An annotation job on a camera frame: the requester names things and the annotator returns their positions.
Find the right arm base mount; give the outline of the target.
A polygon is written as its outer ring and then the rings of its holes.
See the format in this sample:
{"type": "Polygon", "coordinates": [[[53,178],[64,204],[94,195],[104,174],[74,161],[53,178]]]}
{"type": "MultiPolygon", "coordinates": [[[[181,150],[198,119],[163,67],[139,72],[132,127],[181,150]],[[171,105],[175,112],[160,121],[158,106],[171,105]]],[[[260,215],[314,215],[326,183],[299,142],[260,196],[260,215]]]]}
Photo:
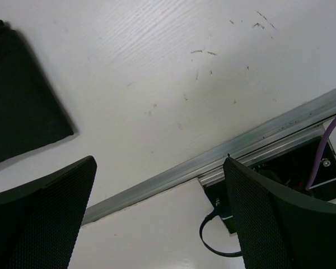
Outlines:
{"type": "MultiPolygon", "coordinates": [[[[282,150],[261,161],[245,161],[250,169],[288,188],[303,191],[309,179],[315,153],[321,138],[310,139],[298,146],[282,150]]],[[[230,234],[236,233],[230,204],[227,198],[225,177],[222,169],[203,184],[204,192],[213,207],[222,206],[220,218],[230,234]]],[[[336,154],[327,144],[310,194],[323,201],[336,200],[336,154]]]]}

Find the black trousers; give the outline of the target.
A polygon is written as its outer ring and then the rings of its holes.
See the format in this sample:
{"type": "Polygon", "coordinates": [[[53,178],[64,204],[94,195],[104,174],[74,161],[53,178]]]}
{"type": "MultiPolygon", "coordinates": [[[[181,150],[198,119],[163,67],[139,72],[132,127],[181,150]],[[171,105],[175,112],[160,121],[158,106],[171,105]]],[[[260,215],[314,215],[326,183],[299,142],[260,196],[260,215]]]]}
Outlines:
{"type": "Polygon", "coordinates": [[[29,46],[0,20],[0,163],[73,134],[29,46]]]}

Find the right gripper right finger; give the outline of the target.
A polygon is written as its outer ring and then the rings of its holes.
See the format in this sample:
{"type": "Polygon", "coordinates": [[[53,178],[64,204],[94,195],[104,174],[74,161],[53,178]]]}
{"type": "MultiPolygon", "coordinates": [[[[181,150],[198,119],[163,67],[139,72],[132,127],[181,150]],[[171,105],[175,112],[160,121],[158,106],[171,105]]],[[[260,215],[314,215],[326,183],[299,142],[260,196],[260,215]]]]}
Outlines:
{"type": "Polygon", "coordinates": [[[336,204],[228,157],[227,196],[246,268],[336,268],[336,204]]]}

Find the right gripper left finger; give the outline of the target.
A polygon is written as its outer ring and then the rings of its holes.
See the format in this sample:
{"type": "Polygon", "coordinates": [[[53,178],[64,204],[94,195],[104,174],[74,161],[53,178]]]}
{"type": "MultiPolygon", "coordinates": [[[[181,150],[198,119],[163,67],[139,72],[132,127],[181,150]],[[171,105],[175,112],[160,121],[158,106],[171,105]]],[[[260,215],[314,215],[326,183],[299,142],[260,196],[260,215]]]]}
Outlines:
{"type": "Polygon", "coordinates": [[[0,192],[0,268],[67,268],[94,184],[87,156],[0,192]]]}

